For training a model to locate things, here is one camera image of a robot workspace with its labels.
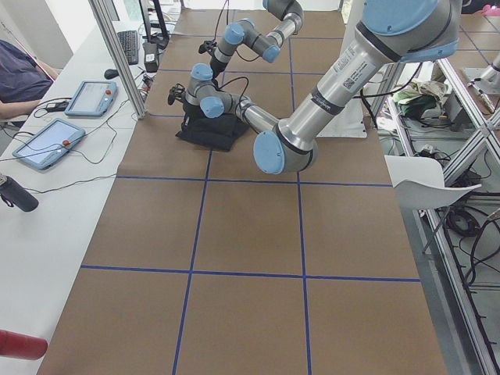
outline black cylinder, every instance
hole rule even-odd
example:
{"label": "black cylinder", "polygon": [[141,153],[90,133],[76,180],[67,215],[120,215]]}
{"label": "black cylinder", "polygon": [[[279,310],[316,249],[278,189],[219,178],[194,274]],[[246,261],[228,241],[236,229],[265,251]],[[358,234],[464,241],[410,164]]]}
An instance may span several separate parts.
{"label": "black cylinder", "polygon": [[28,193],[24,187],[19,185],[14,179],[5,176],[6,180],[2,183],[0,176],[0,195],[2,200],[8,205],[16,205],[25,213],[33,211],[38,207],[38,200]]}

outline keyboard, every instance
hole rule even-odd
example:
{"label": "keyboard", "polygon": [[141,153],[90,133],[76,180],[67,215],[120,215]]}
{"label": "keyboard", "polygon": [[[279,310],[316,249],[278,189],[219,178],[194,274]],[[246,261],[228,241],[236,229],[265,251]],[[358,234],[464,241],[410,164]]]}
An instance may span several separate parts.
{"label": "keyboard", "polygon": [[127,57],[128,65],[135,65],[139,63],[139,34],[136,30],[119,31],[116,33],[118,40],[122,45],[125,57]]}

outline black device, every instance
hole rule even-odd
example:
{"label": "black device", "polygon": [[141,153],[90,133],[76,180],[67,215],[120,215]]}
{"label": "black device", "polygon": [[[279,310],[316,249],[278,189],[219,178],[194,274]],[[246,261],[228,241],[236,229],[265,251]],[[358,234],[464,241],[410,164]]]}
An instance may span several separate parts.
{"label": "black device", "polygon": [[145,41],[142,48],[144,49],[144,68],[146,72],[154,73],[158,71],[158,45]]}
{"label": "black device", "polygon": [[128,65],[139,63],[139,34],[136,30],[118,31],[116,33],[122,46]]}
{"label": "black device", "polygon": [[25,213],[38,207],[38,200],[13,178],[0,174],[0,197],[9,207],[17,206]]}
{"label": "black device", "polygon": [[153,4],[155,5],[155,12],[158,17],[158,24],[161,30],[160,33],[152,34],[151,32],[151,20],[149,19],[149,0],[138,0],[139,6],[141,7],[142,20],[144,22],[144,29],[146,32],[146,41],[148,43],[154,43],[158,45],[158,49],[165,49],[169,44],[170,36],[169,32],[166,29],[165,19],[163,18],[162,7],[159,3],[159,0],[153,0]]}
{"label": "black device", "polygon": [[118,70],[116,70],[116,69],[106,69],[106,71],[104,72],[104,78],[106,80],[111,80],[114,77],[118,77]]}

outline tablet screen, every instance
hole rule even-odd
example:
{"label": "tablet screen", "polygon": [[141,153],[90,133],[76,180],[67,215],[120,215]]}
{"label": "tablet screen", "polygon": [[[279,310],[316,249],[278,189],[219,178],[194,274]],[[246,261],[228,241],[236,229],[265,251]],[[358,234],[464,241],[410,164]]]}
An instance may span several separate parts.
{"label": "tablet screen", "polygon": [[94,113],[99,109],[102,96],[108,88],[108,84],[101,82],[88,82],[84,84],[76,100],[71,106],[73,112]]}
{"label": "tablet screen", "polygon": [[61,149],[63,141],[70,139],[77,132],[78,129],[61,121],[55,121],[40,135],[27,142],[27,145],[21,148],[18,154],[34,163],[42,163],[50,155],[50,152]]}

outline metal rack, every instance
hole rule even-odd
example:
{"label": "metal rack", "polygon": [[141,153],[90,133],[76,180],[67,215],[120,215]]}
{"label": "metal rack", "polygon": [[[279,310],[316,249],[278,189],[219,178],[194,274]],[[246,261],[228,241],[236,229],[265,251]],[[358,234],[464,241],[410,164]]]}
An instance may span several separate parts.
{"label": "metal rack", "polygon": [[[470,97],[465,85],[460,80],[459,76],[453,69],[452,65],[447,59],[438,60],[436,62],[441,71],[448,79],[452,86],[457,98],[462,103],[463,108],[469,115],[476,131],[465,142],[460,150],[455,154],[452,160],[447,164],[444,169],[445,185],[451,186],[460,177],[474,161],[477,159],[486,148],[493,155],[494,160],[500,165],[500,142],[494,132],[500,125],[500,110],[497,110],[490,119],[486,119],[483,113],[475,104],[474,100]],[[395,77],[399,77],[400,70],[390,71],[384,79],[391,82],[395,81]],[[413,155],[413,148],[409,140],[405,126],[399,116],[399,111],[396,104],[392,101],[391,97],[386,98],[387,107],[395,122],[396,130],[399,139],[402,143],[402,149],[406,155]],[[425,211],[431,228],[435,230],[441,222],[441,217],[434,210]],[[485,341],[483,335],[483,327],[477,321],[476,309],[470,300],[470,297],[462,285],[460,272],[455,263],[455,258],[452,249],[448,245],[445,232],[442,230],[436,233],[436,243],[441,261],[444,265],[446,276],[449,280],[453,295],[462,316],[462,320],[466,325],[466,329],[473,344],[478,362],[484,374],[493,375],[497,373],[495,360],[492,358],[491,349]]]}

